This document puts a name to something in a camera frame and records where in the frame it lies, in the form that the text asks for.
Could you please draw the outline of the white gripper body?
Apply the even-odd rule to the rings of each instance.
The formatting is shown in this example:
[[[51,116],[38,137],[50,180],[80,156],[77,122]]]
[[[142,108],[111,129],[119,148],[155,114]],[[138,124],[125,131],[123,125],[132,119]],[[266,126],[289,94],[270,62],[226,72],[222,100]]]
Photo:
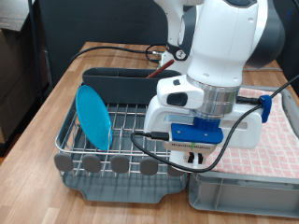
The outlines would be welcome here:
[[[162,105],[154,96],[147,110],[145,133],[168,133],[169,143],[223,146],[233,125],[250,105],[235,104],[233,111],[224,116],[208,117],[194,110]],[[228,147],[252,149],[257,146],[262,131],[261,110],[251,112],[236,126]]]

